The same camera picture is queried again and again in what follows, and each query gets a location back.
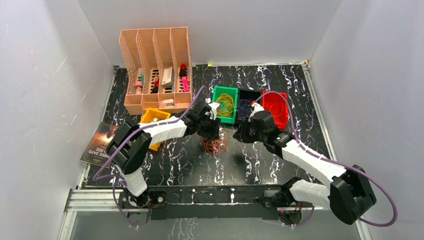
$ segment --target metal frame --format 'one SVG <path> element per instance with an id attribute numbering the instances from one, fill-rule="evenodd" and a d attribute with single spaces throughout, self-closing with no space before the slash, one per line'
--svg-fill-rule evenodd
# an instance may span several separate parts
<path id="1" fill-rule="evenodd" d="M 329 157 L 330 159 L 337 161 L 333 144 L 330 140 L 327 126 L 324 121 L 320 105 L 318 103 L 317 95 L 315 93 L 314 85 L 312 82 L 312 78 L 311 78 L 311 74 L 309 72 L 308 66 L 304 62 L 303 63 L 287 63 L 287 64 L 290 64 L 290 65 L 299 64 L 302 66 L 306 83 L 312 97 L 312 102 L 316 109 L 316 115 L 318 116 L 318 120 L 321 125 L 321 130 L 324 135 L 325 144 L 327 145 L 327 148 L 328 148 Z M 106 99 L 106 104 L 108 102 L 114 81 L 115 81 L 115 74 L 113 76 L 112 83 L 110 85 L 109 94 Z M 103 114 L 101 119 L 103 119 L 105 110 L 106 110 L 106 105 L 103 106 Z M 81 173 L 81 177 L 78 183 L 78 188 L 82 187 L 84 180 L 88 176 L 89 170 L 90 170 L 90 164 L 86 163 Z M 115 196 L 119 198 L 119 194 L 121 192 L 122 192 L 121 189 L 117 189 L 115 191 Z M 281 210 L 293 210 L 293 209 L 294 208 L 286 208 L 286 207 L 281 208 Z M 316 207 L 315 210 L 325 210 L 325 209 L 323 209 L 322 207 Z M 64 210 L 62 227 L 61 227 L 58 239 L 59 240 L 70 239 L 78 212 L 117 212 L 117 211 L 119 210 L 117 209 L 115 202 L 113 200 L 113 193 L 111 189 L 71 190 L 69 193 L 69 198 L 67 200 L 65 210 Z M 145 213 L 147 212 L 147 209 L 136 208 L 136 209 L 126 209 L 125 211 Z M 356 227 L 358 229 L 361 240 L 371 240 L 371 235 L 368 230 L 368 226 L 365 223 L 358 220 L 356 221 Z"/>
<path id="2" fill-rule="evenodd" d="M 312 82 L 311 74 L 309 72 L 309 67 L 305 63 L 302 63 L 301 66 L 302 66 L 302 69 L 303 69 L 303 73 L 305 75 L 307 87 L 309 88 L 309 92 L 310 92 L 311 97 L 312 97 L 313 105 L 315 106 L 315 109 L 316 109 L 316 115 L 318 116 L 318 120 L 319 120 L 319 123 L 321 125 L 321 131 L 322 131 L 322 134 L 324 135 L 324 140 L 325 140 L 325 144 L 327 145 L 327 148 L 328 148 L 329 157 L 330 157 L 331 160 L 337 161 L 336 153 L 334 152 L 333 144 L 330 140 L 329 131 L 327 130 L 326 122 L 324 121 L 324 116 L 323 116 L 323 113 L 321 112 L 321 108 L 320 108 L 320 104 L 318 103 L 317 95 L 315 94 L 315 88 L 314 88 L 314 84 Z M 370 231 L 368 230 L 367 224 L 360 221 L 360 220 L 357 220 L 355 222 L 355 224 L 356 224 L 356 227 L 358 229 L 360 239 L 361 240 L 371 240 L 371 235 L 370 235 Z"/>

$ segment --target green plastic basket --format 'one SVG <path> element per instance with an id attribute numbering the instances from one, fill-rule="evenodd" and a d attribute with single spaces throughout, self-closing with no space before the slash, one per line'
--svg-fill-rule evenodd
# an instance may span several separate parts
<path id="1" fill-rule="evenodd" d="M 218 116 L 221 119 L 221 123 L 224 124 L 234 124 L 237 116 L 237 107 L 239 104 L 239 89 L 235 87 L 226 87 L 226 86 L 215 86 L 213 88 L 213 97 L 212 101 L 215 102 L 221 94 L 228 94 L 234 100 L 234 112 L 231 117 Z"/>

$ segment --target book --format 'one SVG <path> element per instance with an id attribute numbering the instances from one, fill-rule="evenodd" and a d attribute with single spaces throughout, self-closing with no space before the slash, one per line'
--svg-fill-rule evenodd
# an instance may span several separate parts
<path id="1" fill-rule="evenodd" d="M 95 131 L 90 143 L 82 154 L 81 161 L 94 164 L 98 166 L 103 166 L 106 161 L 109 159 L 108 153 L 106 152 L 106 147 L 111 142 L 115 136 L 115 130 L 118 126 L 108 124 L 105 122 L 100 123 Z"/>

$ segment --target black marble table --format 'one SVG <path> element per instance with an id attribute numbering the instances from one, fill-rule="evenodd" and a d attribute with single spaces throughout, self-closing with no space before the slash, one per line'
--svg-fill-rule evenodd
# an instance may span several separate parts
<path id="1" fill-rule="evenodd" d="M 328 149 L 316 115 L 301 65 L 199 66 L 192 69 L 194 91 L 205 85 L 212 98 L 214 86 L 247 90 L 287 92 L 300 139 L 311 149 L 328 156 Z M 140 115 L 129 115 L 124 107 L 128 74 L 117 69 L 103 121 L 122 125 L 125 120 L 140 122 Z M 234 127 L 225 126 L 230 135 Z M 149 151 L 142 170 L 149 186 L 240 186 L 281 185 L 293 176 L 315 182 L 313 176 L 269 153 L 262 143 L 244 144 L 232 137 L 228 151 L 219 156 L 206 153 L 198 135 L 165 141 L 158 152 Z M 83 188 L 109 188 L 113 180 L 92 181 L 100 167 L 91 165 Z M 114 166 L 103 174 L 117 173 Z"/>

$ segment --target white backdrop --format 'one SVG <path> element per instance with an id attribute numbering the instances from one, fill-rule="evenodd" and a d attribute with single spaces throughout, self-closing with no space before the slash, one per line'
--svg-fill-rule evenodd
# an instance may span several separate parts
<path id="1" fill-rule="evenodd" d="M 424 2 L 344 0 L 311 61 L 314 87 L 340 162 L 358 164 L 392 194 L 399 218 L 373 240 L 423 238 Z M 375 187 L 365 215 L 386 223 Z"/>
<path id="2" fill-rule="evenodd" d="M 58 237 L 112 77 L 76 0 L 0 1 L 0 239 Z"/>
<path id="3" fill-rule="evenodd" d="M 114 65 L 123 29 L 188 27 L 194 64 L 312 58 L 341 0 L 78 0 Z"/>

